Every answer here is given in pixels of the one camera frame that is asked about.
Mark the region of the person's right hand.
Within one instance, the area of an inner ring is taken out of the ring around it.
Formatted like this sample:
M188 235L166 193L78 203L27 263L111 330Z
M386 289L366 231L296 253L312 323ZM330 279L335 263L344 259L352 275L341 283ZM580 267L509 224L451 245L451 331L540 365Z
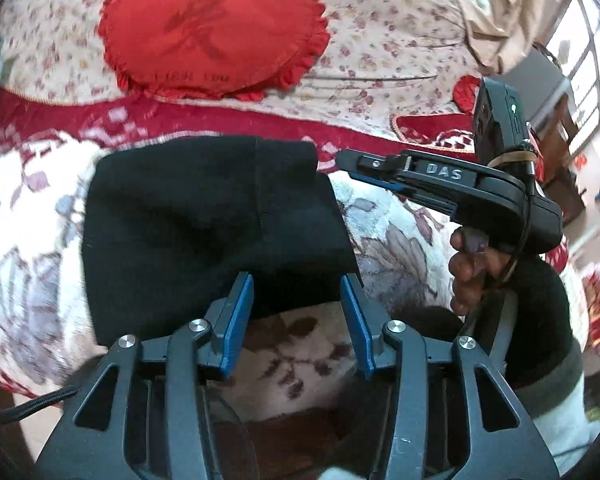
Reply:
M480 304L486 276L498 278L510 255L491 248L486 234L471 228L456 229L450 242L455 249L449 262L453 277L451 308L455 314L465 316Z

